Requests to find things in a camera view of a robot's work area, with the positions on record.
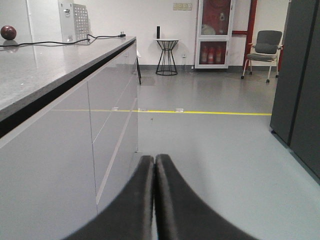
fire hose cabinet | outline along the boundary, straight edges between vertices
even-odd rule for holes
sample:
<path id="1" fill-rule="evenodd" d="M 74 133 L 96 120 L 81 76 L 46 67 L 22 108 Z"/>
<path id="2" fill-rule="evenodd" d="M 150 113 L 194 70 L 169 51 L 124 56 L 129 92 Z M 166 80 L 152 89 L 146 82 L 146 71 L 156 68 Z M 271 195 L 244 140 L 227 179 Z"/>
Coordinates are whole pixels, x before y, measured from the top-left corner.
<path id="1" fill-rule="evenodd" d="M 196 69 L 227 69 L 235 0 L 199 0 Z"/>

black cylinder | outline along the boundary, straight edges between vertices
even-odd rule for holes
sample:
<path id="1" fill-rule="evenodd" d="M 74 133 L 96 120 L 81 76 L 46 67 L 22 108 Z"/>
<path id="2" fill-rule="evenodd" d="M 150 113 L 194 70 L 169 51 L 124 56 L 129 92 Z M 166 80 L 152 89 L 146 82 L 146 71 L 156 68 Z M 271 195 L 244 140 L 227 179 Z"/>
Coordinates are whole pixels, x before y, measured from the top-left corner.
<path id="1" fill-rule="evenodd" d="M 156 39 L 160 38 L 160 26 L 156 26 Z"/>

fire extinguisher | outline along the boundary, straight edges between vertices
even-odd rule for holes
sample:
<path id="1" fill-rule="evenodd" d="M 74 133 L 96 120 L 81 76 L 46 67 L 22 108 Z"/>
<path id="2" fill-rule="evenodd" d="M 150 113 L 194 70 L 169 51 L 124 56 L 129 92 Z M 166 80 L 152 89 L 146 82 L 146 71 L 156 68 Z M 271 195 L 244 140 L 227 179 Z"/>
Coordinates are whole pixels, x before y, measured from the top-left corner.
<path id="1" fill-rule="evenodd" d="M 211 46 L 209 48 L 209 53 L 208 53 L 208 64 L 214 64 L 215 63 L 215 48 Z"/>
<path id="2" fill-rule="evenodd" d="M 207 64 L 208 61 L 208 47 L 204 46 L 201 51 L 201 64 Z"/>
<path id="3" fill-rule="evenodd" d="M 215 63 L 221 64 L 221 56 L 222 56 L 222 50 L 221 47 L 218 46 L 215 52 Z"/>

cabinet glass door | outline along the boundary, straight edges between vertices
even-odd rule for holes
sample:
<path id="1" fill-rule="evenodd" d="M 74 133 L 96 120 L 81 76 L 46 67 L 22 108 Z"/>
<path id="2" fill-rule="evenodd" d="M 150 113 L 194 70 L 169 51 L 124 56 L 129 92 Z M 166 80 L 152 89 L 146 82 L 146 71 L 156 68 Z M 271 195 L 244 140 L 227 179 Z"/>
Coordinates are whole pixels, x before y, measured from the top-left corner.
<path id="1" fill-rule="evenodd" d="M 199 65 L 225 65 L 226 41 L 201 41 Z"/>
<path id="2" fill-rule="evenodd" d="M 227 35 L 231 0 L 203 0 L 201 35 Z"/>

office chair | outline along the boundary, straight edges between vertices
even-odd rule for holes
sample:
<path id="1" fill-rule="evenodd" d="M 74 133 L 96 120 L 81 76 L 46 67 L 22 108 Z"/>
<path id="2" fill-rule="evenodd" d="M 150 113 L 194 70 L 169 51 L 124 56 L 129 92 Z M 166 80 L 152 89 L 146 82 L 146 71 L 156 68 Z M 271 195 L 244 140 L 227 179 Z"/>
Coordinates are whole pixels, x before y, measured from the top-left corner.
<path id="1" fill-rule="evenodd" d="M 279 45 L 280 40 L 282 37 L 281 31 L 273 31 L 273 30 L 263 30 L 259 31 L 257 38 L 256 38 L 256 45 L 252 45 L 252 48 L 255 49 L 256 53 L 249 53 L 246 55 L 246 60 L 244 64 L 243 74 L 241 79 L 245 78 L 245 71 L 247 68 L 247 64 L 249 61 L 250 65 L 250 72 L 249 74 L 252 75 L 252 61 L 259 61 L 259 62 L 268 62 L 270 63 L 269 66 L 269 73 L 266 83 L 269 83 L 270 80 L 270 72 L 271 67 L 274 62 L 276 62 L 276 78 L 279 75 L 278 70 L 278 55 L 279 50 L 282 49 L 282 45 Z"/>

